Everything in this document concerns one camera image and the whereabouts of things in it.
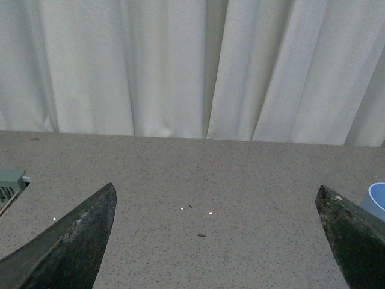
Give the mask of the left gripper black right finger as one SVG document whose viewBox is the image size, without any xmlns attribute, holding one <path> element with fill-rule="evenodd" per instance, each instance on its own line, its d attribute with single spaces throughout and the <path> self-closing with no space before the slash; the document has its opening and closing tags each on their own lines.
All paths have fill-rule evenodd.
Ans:
<svg viewBox="0 0 385 289">
<path fill-rule="evenodd" d="M 315 205 L 348 286 L 384 288 L 384 221 L 325 185 Z"/>
</svg>

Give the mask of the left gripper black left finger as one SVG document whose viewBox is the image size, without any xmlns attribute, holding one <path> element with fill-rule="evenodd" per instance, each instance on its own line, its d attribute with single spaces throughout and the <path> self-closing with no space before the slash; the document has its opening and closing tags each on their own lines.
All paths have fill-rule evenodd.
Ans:
<svg viewBox="0 0 385 289">
<path fill-rule="evenodd" d="M 92 288 L 111 233 L 112 183 L 1 260 L 1 288 Z"/>
</svg>

